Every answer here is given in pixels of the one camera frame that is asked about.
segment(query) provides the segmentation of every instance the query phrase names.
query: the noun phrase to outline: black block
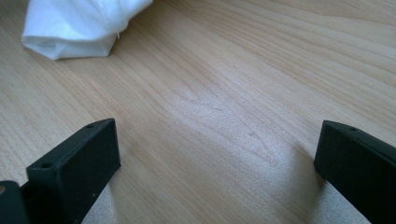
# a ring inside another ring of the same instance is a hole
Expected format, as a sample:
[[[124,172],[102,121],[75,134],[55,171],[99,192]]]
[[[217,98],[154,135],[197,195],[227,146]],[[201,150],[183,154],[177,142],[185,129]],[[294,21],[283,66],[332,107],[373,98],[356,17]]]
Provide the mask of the black block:
[[[317,172],[373,223],[396,223],[396,148],[345,124],[323,121]]]

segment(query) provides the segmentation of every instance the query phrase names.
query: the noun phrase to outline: tabletop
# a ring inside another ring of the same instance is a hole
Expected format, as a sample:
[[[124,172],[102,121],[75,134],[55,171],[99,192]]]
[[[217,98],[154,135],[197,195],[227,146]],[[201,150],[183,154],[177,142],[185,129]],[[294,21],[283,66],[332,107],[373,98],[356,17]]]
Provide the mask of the tabletop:
[[[21,44],[0,2],[0,179],[114,118],[84,223],[367,223],[313,166],[325,119],[396,146],[396,2],[157,0],[105,58]]]

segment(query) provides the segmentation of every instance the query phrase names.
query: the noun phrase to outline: white fabric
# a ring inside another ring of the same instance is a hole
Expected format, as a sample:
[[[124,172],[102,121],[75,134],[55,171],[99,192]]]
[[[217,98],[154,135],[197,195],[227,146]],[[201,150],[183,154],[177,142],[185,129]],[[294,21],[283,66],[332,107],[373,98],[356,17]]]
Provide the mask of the white fabric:
[[[52,60],[105,57],[152,0],[30,0],[22,44]]]

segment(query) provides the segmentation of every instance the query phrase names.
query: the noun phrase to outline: small hole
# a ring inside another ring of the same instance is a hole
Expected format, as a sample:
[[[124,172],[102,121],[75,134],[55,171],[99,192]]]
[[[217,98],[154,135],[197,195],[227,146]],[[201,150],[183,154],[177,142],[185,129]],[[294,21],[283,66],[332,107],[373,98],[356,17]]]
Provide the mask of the small hole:
[[[0,185],[0,194],[4,193],[6,191],[6,187]]]
[[[52,166],[52,162],[44,162],[43,164],[41,164],[41,168],[47,169],[50,168]]]

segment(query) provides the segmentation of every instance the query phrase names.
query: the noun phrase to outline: black plastic object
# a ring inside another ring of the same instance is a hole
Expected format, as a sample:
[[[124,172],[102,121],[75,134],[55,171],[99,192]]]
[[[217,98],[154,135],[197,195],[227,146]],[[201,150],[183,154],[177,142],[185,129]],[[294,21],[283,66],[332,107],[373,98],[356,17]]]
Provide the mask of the black plastic object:
[[[115,120],[89,124],[27,167],[22,197],[16,183],[0,182],[0,223],[80,223],[119,168]]]
[[[323,121],[314,161],[372,223],[396,223],[396,148],[357,128]]]

